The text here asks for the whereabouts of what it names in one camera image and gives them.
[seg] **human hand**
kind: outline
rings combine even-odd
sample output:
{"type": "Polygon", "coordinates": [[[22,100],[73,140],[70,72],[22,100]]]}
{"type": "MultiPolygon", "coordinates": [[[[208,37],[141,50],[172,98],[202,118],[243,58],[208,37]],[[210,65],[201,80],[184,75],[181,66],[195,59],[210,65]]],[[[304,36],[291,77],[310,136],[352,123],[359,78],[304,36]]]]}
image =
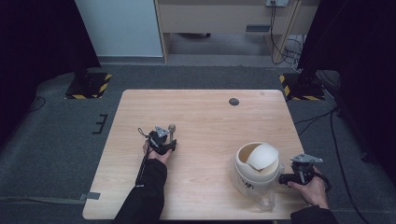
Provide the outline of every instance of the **human hand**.
{"type": "MultiPolygon", "coordinates": [[[[143,145],[143,151],[144,151],[145,153],[147,153],[148,147],[149,147],[149,140],[147,140],[147,141],[145,142],[145,145],[143,145]]],[[[154,149],[150,148],[150,149],[148,150],[148,160],[149,160],[149,159],[156,159],[156,160],[159,160],[159,161],[161,161],[163,164],[166,165],[166,162],[168,161],[168,159],[169,159],[169,157],[171,156],[171,154],[172,154],[172,149],[168,150],[165,154],[160,155],[160,154],[158,154],[154,149]]]]}
{"type": "MultiPolygon", "coordinates": [[[[315,172],[320,173],[315,166],[314,170],[315,172]]],[[[304,199],[311,205],[319,205],[321,208],[329,209],[325,185],[320,177],[314,176],[307,185],[300,185],[292,181],[289,181],[288,185],[289,187],[300,191],[303,194],[304,199]]]]}

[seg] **white wall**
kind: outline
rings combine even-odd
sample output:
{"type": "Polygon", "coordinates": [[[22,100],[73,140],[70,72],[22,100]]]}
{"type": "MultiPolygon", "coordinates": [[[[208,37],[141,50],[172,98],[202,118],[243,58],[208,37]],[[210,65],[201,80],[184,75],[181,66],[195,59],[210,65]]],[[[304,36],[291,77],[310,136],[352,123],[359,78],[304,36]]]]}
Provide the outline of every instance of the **white wall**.
{"type": "Polygon", "coordinates": [[[153,0],[76,3],[98,56],[163,56],[153,0]]]}

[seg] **gray carpet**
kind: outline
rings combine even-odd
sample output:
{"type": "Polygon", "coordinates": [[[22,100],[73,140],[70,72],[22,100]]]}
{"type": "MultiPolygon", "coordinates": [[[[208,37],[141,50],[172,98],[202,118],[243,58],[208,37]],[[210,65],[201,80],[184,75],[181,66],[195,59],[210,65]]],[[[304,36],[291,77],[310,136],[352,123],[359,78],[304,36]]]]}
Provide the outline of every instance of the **gray carpet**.
{"type": "MultiPolygon", "coordinates": [[[[32,110],[0,151],[0,197],[76,199],[88,192],[122,92],[127,89],[277,89],[278,77],[291,68],[104,66],[113,75],[103,98],[65,100],[73,76],[65,74],[39,86],[32,110]],[[108,114],[101,134],[97,121],[108,114]]],[[[288,101],[294,121],[325,114],[325,101],[288,101]]],[[[307,122],[297,124],[301,132],[307,122]]],[[[351,195],[370,223],[396,223],[396,190],[381,167],[360,160],[361,152],[347,124],[333,116],[340,158],[351,195]]],[[[340,223],[363,223],[354,211],[337,161],[330,116],[301,135],[306,153],[320,157],[320,171],[332,182],[330,207],[340,223]]],[[[82,217],[83,205],[0,203],[0,223],[110,223],[82,217]]],[[[279,223],[290,223],[287,220],[279,223]]]]}

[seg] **wooden table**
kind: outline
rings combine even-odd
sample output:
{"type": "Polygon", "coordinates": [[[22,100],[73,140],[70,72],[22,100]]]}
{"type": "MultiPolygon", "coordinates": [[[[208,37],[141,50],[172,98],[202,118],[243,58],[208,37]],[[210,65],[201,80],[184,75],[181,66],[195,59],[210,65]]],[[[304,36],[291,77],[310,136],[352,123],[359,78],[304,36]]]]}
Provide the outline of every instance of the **wooden table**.
{"type": "Polygon", "coordinates": [[[276,188],[276,207],[260,212],[231,182],[230,159],[249,142],[279,150],[285,173],[301,152],[299,137],[281,91],[128,90],[121,97],[83,216],[113,219],[134,186],[146,134],[158,125],[176,124],[177,149],[168,161],[161,219],[289,219],[306,206],[300,195],[276,188]],[[230,105],[236,98],[239,105],[230,105]]]}

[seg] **cabinet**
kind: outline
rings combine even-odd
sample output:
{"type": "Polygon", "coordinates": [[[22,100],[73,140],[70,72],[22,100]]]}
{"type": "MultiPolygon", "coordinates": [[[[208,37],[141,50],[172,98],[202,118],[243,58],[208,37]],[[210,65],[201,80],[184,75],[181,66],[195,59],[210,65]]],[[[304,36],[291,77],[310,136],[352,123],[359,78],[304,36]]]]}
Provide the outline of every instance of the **cabinet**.
{"type": "Polygon", "coordinates": [[[157,20],[167,61],[173,33],[241,34],[262,32],[274,59],[281,61],[273,40],[283,51],[289,35],[306,35],[319,0],[289,0],[286,7],[268,7],[262,0],[155,0],[157,20]]]}

